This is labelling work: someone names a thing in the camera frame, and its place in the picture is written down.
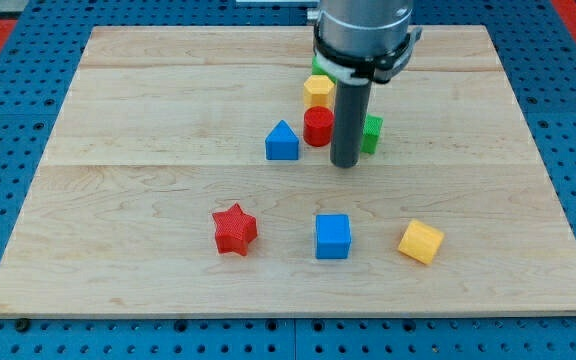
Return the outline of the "green block behind arm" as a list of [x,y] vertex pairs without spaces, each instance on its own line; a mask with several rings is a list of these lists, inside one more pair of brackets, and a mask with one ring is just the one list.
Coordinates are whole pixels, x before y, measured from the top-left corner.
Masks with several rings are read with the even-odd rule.
[[318,62],[318,59],[316,56],[312,57],[311,60],[311,74],[312,75],[321,75],[321,76],[327,76],[334,84],[337,83],[337,79],[331,75],[330,73],[328,73]]

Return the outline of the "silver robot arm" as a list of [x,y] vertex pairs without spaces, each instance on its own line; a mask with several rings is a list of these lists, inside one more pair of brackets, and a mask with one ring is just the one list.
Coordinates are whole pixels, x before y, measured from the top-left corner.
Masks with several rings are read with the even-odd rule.
[[406,38],[413,8],[413,0],[321,0],[315,39],[344,55],[383,55]]

